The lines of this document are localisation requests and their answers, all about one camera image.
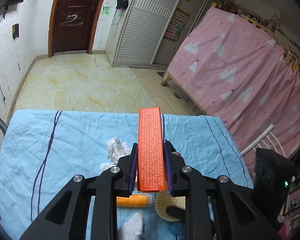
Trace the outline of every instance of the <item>pink curtain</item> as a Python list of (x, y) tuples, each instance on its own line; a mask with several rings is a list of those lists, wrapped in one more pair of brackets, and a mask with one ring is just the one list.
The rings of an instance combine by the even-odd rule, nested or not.
[[(300, 75), (283, 48), (241, 17), (211, 8), (168, 67), (172, 77), (218, 116), (240, 151), (270, 124), (288, 157), (300, 146)], [(254, 152), (245, 157), (254, 168)]]

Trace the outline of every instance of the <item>orange thread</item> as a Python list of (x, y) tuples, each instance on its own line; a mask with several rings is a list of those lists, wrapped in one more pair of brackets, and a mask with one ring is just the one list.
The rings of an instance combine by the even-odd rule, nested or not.
[(146, 207), (147, 195), (132, 195), (130, 197), (117, 197), (117, 206), (121, 207)]

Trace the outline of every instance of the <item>yellow marbled floor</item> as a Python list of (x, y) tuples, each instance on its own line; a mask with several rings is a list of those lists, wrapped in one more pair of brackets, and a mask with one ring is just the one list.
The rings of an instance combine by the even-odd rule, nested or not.
[(188, 105), (160, 85), (157, 70), (112, 68), (105, 55), (61, 55), (37, 61), (17, 100), (18, 109), (191, 115)]

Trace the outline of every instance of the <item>red-orange rectangular box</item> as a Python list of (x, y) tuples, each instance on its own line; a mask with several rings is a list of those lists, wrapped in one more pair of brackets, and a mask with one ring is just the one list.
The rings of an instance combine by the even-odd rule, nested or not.
[(138, 191), (163, 191), (165, 186), (160, 108), (142, 108), (139, 111)]

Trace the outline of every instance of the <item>white tissue paper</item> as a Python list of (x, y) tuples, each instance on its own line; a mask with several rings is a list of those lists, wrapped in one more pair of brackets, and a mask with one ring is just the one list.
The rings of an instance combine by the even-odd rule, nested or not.
[(113, 166), (116, 166), (122, 156), (130, 155), (131, 149), (126, 142), (121, 142), (118, 137), (110, 138), (106, 141), (108, 148), (108, 159), (112, 159), (110, 163), (100, 165), (101, 173)]

